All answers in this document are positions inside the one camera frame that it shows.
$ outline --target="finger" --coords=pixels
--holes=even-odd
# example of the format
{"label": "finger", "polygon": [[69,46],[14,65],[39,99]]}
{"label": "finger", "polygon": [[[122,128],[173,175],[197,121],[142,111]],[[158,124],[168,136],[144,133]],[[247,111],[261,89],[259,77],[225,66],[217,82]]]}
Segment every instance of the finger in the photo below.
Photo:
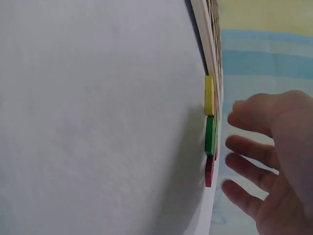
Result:
{"label": "finger", "polygon": [[257,167],[238,154],[229,154],[226,157],[226,165],[266,192],[271,191],[277,179],[273,172]]}
{"label": "finger", "polygon": [[228,117],[229,124],[272,137],[272,123],[283,113],[307,107],[312,99],[300,91],[282,94],[257,94],[246,101],[236,102]]}
{"label": "finger", "polygon": [[222,190],[226,197],[244,213],[256,220],[262,200],[251,196],[242,187],[231,180],[223,182]]}
{"label": "finger", "polygon": [[241,136],[230,136],[226,140],[226,147],[240,155],[255,159],[262,164],[279,170],[280,165],[275,147],[261,144]]}
{"label": "finger", "polygon": [[258,124],[253,124],[252,122],[248,122],[247,120],[244,120],[243,117],[241,117],[237,113],[233,112],[229,114],[227,121],[230,125],[237,127],[239,129],[242,129],[245,131],[258,132],[258,133],[264,134],[272,138],[271,129],[258,125]]}

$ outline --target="wooden block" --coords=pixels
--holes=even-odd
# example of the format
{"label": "wooden block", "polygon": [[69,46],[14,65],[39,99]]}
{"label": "wooden block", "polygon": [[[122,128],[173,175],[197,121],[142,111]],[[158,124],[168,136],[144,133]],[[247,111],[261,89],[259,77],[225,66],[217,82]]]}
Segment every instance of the wooden block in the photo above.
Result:
{"label": "wooden block", "polygon": [[207,156],[213,156],[214,141],[215,141],[215,127],[214,118],[206,118],[206,130],[205,130],[205,145],[204,151]]}
{"label": "wooden block", "polygon": [[207,188],[212,187],[213,172],[214,172],[214,159],[212,157],[208,157],[205,165],[205,186]]}
{"label": "wooden block", "polygon": [[214,83],[212,76],[205,76],[204,90],[204,113],[207,116],[214,116],[215,99],[214,99]]}

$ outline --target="white surface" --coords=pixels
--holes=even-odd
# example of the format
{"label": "white surface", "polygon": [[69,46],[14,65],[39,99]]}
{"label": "white surface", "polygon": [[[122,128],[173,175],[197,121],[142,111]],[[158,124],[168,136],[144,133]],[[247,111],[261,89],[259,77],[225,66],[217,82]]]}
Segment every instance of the white surface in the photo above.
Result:
{"label": "white surface", "polygon": [[0,234],[205,234],[203,78],[183,0],[0,1]]}

